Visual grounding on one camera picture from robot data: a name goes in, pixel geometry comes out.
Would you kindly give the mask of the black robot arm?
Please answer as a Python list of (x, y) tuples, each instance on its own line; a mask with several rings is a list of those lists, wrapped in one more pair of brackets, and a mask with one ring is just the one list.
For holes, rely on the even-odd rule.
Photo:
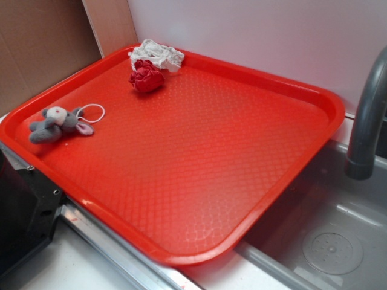
[(15, 169), (1, 152), (1, 278), (49, 245), (63, 190), (38, 169)]

